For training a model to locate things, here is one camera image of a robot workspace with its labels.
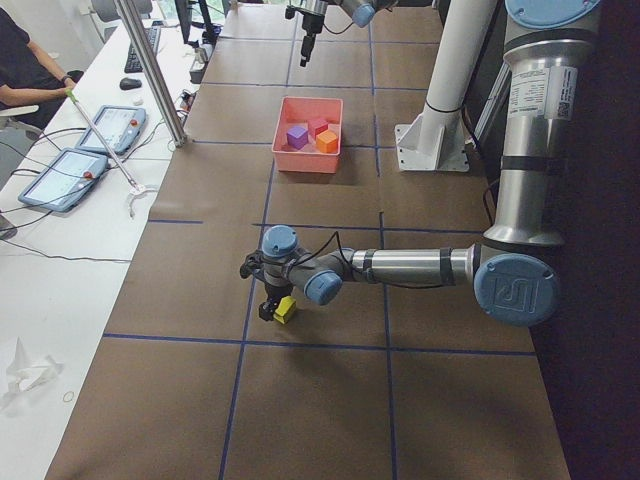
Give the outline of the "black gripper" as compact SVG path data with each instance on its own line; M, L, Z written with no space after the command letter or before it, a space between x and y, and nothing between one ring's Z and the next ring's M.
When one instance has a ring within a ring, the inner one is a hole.
M303 0L300 2L299 7L303 16L302 28L307 34L302 40L300 66L306 67L311 60L315 46L315 35L322 32L328 2L323 0Z
M264 284L267 300L259 305L258 314L262 320L274 320L275 311L282 298L290 296L293 291L291 283L283 285L273 285L269 282Z

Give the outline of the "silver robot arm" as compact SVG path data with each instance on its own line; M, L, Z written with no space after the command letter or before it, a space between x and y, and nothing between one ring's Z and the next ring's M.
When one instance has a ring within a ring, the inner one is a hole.
M392 8L397 4L397 1L344 0L334 1L334 4L342 9L353 24L365 27L377 12ZM297 13L302 16L302 29L305 34L301 46L301 67L306 67L311 60L316 36L321 34L325 28L328 6L329 1L293 1L286 6L286 19L293 19Z
M405 171L462 171L454 127L497 1L451 1L423 112L397 125ZM576 96L578 67L594 50L603 1L504 1L503 59L511 72L495 219L481 244L467 249L353 250L335 232L317 253L293 228L275 225L242 266L261 281L260 317L274 320L297 287L318 305L343 282L436 289L473 285L480 308L501 322L533 326L556 310L560 282L543 259L563 239L551 226L550 184L566 166L564 139Z

